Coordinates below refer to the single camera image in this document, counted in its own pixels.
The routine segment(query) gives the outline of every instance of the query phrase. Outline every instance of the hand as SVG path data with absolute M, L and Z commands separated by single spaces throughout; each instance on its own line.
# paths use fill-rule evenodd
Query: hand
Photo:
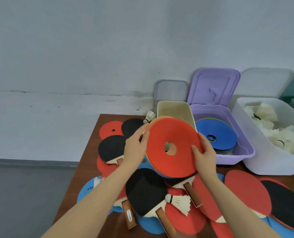
M 206 181 L 210 178 L 217 177 L 216 171 L 216 152 L 212 148 L 210 141 L 201 133 L 198 133 L 199 137 L 203 141 L 203 148 L 205 152 L 202 154 L 195 145 L 192 145 L 192 151 L 194 153 L 196 168 L 202 179 Z
M 147 126 L 148 123 L 144 124 L 126 140 L 123 163 L 129 165 L 135 170 L 138 168 L 146 154 L 149 131 L 144 133 L 141 142 L 139 140 Z

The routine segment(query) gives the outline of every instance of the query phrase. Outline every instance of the purple lid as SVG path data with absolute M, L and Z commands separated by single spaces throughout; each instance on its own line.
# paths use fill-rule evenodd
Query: purple lid
M 200 68 L 193 75 L 187 103 L 226 106 L 240 77 L 240 72 L 231 68 Z

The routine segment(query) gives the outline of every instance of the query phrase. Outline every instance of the right hand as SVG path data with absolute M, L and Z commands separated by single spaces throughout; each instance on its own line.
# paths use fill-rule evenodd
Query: right hand
M 196 168 L 203 181 L 216 178 L 216 152 L 214 151 L 210 141 L 201 133 L 198 133 L 200 139 L 203 141 L 202 145 L 205 152 L 202 154 L 195 145 L 191 146 L 194 153 Z

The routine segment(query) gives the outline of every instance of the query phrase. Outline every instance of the circular hole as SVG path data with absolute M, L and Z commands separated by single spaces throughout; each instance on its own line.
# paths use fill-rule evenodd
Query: circular hole
M 177 152 L 177 147 L 175 146 L 175 144 L 170 142 L 165 143 L 164 149 L 168 155 L 175 155 Z
M 217 138 L 214 135 L 208 135 L 207 139 L 211 142 L 215 142 L 217 140 Z

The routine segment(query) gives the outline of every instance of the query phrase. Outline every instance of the wooden paddle handle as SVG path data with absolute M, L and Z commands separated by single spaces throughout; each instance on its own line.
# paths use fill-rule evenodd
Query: wooden paddle handle
M 187 182 L 184 184 L 184 188 L 185 188 L 187 194 L 190 196 L 194 206 L 196 208 L 200 207 L 202 205 L 202 202 L 201 202 L 199 196 L 197 195 L 197 193 L 192 188 L 192 185 L 189 182 Z
M 124 200 L 122 202 L 122 206 L 123 206 L 123 210 L 124 210 L 124 214 L 125 214 L 125 218 L 126 218 L 126 222 L 127 222 L 127 227 L 128 227 L 128 229 L 131 229 L 131 228 L 135 227 L 137 224 L 136 224 L 136 220 L 135 220 L 133 211 L 131 210 L 129 201 Z
M 121 165 L 121 163 L 123 163 L 123 161 L 124 161 L 123 158 L 120 158 L 120 159 L 117 160 L 117 164 Z
M 171 224 L 170 220 L 168 219 L 165 211 L 163 210 L 163 208 L 159 208 L 156 210 L 156 215 L 158 216 L 158 219 L 160 220 L 162 226 L 165 229 L 166 235 L 169 238 L 173 238 L 176 234 L 177 231 L 176 229 L 173 227 L 173 225 Z

